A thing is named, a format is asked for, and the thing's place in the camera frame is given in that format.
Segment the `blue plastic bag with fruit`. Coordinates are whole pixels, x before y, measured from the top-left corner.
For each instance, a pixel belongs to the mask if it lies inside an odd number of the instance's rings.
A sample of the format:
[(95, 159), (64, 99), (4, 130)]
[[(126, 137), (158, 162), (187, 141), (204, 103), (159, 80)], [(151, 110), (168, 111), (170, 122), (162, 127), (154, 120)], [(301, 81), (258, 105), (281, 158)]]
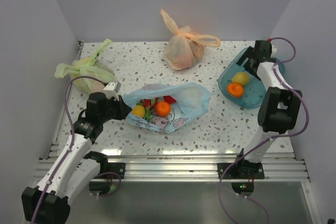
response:
[(127, 122), (151, 131), (171, 133), (206, 114), (211, 93), (195, 83), (146, 84), (122, 98), (132, 109)]

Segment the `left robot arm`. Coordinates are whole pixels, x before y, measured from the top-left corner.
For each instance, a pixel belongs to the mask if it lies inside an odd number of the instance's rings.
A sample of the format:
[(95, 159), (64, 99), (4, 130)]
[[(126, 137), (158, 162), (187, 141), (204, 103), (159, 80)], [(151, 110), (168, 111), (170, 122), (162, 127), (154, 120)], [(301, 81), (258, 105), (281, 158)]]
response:
[(71, 204), (94, 178), (121, 180), (119, 169), (112, 169), (107, 156), (91, 150), (103, 125), (124, 120), (131, 112), (122, 97), (96, 92), (89, 95), (87, 107), (71, 125), (66, 146), (50, 170), (33, 188), (22, 193), (24, 216), (30, 223), (65, 223)]

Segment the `orange tangerine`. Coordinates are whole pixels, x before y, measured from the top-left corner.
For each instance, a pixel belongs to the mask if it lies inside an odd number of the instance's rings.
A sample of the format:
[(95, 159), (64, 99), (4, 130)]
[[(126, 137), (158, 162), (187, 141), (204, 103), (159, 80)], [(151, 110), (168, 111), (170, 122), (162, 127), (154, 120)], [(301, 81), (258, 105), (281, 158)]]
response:
[(241, 98), (244, 94), (244, 87), (237, 82), (232, 82), (227, 86), (227, 92), (235, 98)]
[(155, 107), (155, 112), (158, 116), (165, 117), (170, 114), (171, 105), (165, 101), (160, 101)]

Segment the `yellow mango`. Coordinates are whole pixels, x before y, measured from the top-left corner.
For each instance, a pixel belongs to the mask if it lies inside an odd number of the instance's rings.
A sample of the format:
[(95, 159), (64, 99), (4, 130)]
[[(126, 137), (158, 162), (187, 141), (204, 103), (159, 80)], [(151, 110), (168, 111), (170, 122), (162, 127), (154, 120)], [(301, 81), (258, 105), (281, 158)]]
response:
[(145, 116), (145, 107), (143, 105), (136, 105), (131, 112), (134, 116), (139, 118), (144, 118)]

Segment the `red dragon fruit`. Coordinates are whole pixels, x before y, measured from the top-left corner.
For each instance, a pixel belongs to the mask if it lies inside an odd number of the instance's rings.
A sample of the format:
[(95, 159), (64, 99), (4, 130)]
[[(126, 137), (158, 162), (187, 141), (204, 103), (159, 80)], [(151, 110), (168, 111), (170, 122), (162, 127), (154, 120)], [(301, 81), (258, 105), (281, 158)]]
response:
[(140, 100), (139, 103), (137, 103), (137, 105), (141, 105), (144, 107), (144, 119), (146, 119), (147, 121), (151, 120), (151, 115), (152, 112), (155, 110), (155, 107), (158, 103), (158, 98), (154, 98), (154, 99), (142, 99)]

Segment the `yellow lemon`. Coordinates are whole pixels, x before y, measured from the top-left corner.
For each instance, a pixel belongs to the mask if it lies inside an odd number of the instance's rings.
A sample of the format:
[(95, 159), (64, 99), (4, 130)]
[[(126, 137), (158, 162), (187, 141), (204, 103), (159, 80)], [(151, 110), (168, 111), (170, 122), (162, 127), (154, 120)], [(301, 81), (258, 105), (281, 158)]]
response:
[(247, 72), (238, 72), (232, 77), (231, 82), (238, 83), (244, 87), (249, 84), (250, 76)]

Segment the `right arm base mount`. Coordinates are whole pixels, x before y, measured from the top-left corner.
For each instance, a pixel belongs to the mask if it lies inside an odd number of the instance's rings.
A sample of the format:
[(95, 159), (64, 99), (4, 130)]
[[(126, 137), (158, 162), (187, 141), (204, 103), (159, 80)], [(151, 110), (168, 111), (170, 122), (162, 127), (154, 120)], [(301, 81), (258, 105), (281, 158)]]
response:
[(219, 179), (264, 179), (264, 169), (261, 162), (252, 163), (243, 158), (244, 149), (232, 163), (217, 163)]

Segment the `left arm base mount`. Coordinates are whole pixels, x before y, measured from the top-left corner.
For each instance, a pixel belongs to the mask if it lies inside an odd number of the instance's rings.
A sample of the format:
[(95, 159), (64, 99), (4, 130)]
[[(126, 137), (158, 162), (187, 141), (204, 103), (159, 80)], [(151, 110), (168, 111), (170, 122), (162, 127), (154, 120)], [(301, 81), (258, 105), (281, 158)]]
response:
[(95, 151), (88, 152), (83, 158), (94, 160), (99, 164), (99, 173), (94, 177), (94, 179), (124, 179), (125, 163), (109, 163), (107, 155)]

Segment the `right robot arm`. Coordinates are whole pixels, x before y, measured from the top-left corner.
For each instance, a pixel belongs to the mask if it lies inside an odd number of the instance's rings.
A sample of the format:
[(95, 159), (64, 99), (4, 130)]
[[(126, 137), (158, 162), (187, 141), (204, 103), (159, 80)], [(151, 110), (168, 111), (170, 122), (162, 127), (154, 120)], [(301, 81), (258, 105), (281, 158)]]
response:
[(279, 62), (272, 56), (270, 40), (257, 40), (238, 60), (238, 65), (257, 78), (266, 94), (258, 111), (258, 129), (246, 148), (236, 157), (236, 176), (246, 178), (259, 172), (261, 162), (274, 140), (292, 130), (297, 121), (302, 93), (284, 80)]

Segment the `red apple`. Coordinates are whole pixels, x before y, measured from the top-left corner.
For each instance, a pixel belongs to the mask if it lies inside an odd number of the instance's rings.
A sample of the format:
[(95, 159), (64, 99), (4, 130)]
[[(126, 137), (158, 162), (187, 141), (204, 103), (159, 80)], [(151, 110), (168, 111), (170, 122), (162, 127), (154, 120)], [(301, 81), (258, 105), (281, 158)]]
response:
[(176, 100), (173, 97), (171, 97), (170, 95), (164, 96), (163, 99), (164, 99), (165, 102), (167, 102), (169, 104), (176, 103)]

